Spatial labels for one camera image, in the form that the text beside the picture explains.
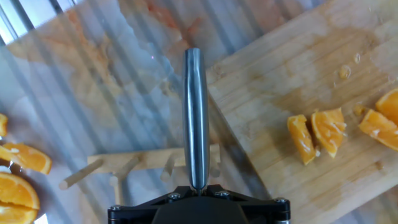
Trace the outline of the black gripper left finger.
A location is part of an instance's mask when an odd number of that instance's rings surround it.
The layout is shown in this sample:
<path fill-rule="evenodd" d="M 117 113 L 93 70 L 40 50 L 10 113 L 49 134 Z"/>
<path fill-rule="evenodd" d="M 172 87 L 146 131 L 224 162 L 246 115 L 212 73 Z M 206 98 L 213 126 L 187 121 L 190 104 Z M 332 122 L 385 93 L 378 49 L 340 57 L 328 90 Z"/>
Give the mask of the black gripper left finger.
<path fill-rule="evenodd" d="M 173 192 L 157 197 L 137 206 L 113 205 L 108 208 L 108 224 L 151 223 L 157 211 L 163 206 L 182 199 L 197 196 L 189 186 L 177 187 Z"/>

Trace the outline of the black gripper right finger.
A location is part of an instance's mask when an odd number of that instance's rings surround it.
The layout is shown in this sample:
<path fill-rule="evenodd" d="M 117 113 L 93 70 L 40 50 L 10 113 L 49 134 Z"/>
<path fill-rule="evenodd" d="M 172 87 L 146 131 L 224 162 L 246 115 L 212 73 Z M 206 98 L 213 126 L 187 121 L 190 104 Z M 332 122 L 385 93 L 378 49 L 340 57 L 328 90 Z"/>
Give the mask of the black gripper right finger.
<path fill-rule="evenodd" d="M 283 197 L 261 200 L 226 190 L 221 185 L 208 185 L 203 190 L 203 195 L 215 198 L 219 202 L 224 200 L 227 205 L 237 207 L 238 212 L 226 208 L 225 205 L 221 206 L 221 210 L 245 218 L 248 223 L 290 223 L 291 221 L 290 201 Z"/>

